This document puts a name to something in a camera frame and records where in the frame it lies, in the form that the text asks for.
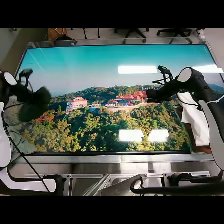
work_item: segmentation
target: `flat screen monitor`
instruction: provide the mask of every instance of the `flat screen monitor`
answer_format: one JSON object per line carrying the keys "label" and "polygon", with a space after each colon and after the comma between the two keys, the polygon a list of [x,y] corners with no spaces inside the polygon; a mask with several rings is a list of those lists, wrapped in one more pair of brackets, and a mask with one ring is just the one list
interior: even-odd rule
{"label": "flat screen monitor", "polygon": [[[45,86],[52,98],[47,112],[22,125],[21,135],[36,152],[190,153],[177,99],[146,103],[146,89],[159,88],[153,83],[162,78],[158,65],[175,77],[186,66],[203,69],[215,62],[205,45],[28,49],[18,73],[32,68],[33,91]],[[219,73],[203,75],[217,94],[224,93]]]}

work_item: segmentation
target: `floor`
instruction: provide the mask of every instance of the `floor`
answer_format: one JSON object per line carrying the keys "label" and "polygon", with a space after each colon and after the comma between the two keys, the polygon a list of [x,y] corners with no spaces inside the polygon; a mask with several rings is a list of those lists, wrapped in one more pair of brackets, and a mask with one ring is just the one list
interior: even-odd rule
{"label": "floor", "polygon": [[[156,28],[149,28],[149,32],[145,30],[145,28],[140,28],[141,31],[145,34],[147,38],[147,43],[168,43],[170,38],[157,38],[156,33],[158,31]],[[88,40],[84,39],[83,29],[81,28],[74,28],[71,30],[68,28],[68,35],[76,40],[78,40],[78,45],[89,43],[89,44],[109,44],[109,43],[117,43],[121,44],[125,32],[119,31],[117,34],[113,32],[113,28],[100,28],[100,38],[97,37],[97,28],[86,28],[86,36]],[[216,59],[219,63],[219,66],[224,68],[224,29],[223,28],[206,28],[205,30],[206,39],[211,46]],[[131,35],[132,38],[138,37],[136,34]],[[191,35],[191,39],[194,43],[198,42],[197,36],[193,33]],[[186,40],[181,39],[177,40],[183,43],[187,43]],[[219,169],[215,165],[214,162],[207,162],[207,163],[173,163],[173,164],[166,164],[166,163],[139,163],[139,164],[35,164],[35,168],[41,174],[69,174],[69,173],[145,173],[145,172],[163,172],[164,169],[169,169],[172,171],[179,171],[179,172],[188,172],[191,170],[194,171],[202,171],[202,170],[209,170],[211,175],[217,175]],[[11,174],[13,176],[24,176],[26,174],[33,174],[32,170],[24,164],[17,164],[11,169]],[[82,195],[85,189],[95,183],[95,180],[75,180],[73,182],[75,191],[74,195]]]}

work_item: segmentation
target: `mountain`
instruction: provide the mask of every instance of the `mountain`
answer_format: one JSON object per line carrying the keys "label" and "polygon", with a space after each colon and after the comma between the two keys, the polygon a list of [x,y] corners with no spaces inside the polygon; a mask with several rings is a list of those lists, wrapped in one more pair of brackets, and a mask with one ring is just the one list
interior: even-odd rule
{"label": "mountain", "polygon": [[216,84],[209,84],[209,87],[213,90],[216,90],[218,92],[223,92],[224,93],[224,88],[221,86],[218,86]]}

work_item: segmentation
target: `television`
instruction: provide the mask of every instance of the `television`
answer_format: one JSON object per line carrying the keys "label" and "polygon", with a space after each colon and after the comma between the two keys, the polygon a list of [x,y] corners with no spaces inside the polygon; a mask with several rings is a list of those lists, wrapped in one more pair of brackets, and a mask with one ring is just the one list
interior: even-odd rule
{"label": "television", "polygon": [[[42,153],[190,153],[178,100],[146,102],[146,89],[160,88],[153,81],[162,74],[150,70],[158,65],[175,77],[184,67],[215,62],[205,45],[27,49],[17,74],[32,68],[33,91],[45,86],[52,98],[49,110],[22,124],[20,134]],[[219,73],[203,75],[217,96],[224,93]]]}

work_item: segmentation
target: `displayed landscape image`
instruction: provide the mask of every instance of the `displayed landscape image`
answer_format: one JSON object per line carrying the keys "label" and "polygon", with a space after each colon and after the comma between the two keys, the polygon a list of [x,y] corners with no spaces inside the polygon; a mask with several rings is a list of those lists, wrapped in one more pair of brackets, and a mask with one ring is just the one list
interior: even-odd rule
{"label": "displayed landscape image", "polygon": [[[49,110],[24,123],[20,134],[37,152],[190,152],[177,99],[147,103],[146,90],[160,88],[152,81],[162,75],[118,74],[118,66],[163,65],[176,76],[186,66],[213,63],[201,45],[29,49],[20,71],[32,68],[34,91],[46,86],[52,98]],[[219,74],[206,74],[205,79],[217,97],[224,93]],[[120,130],[140,130],[140,141],[121,140]],[[167,140],[154,142],[149,138],[153,130],[167,130]]]}

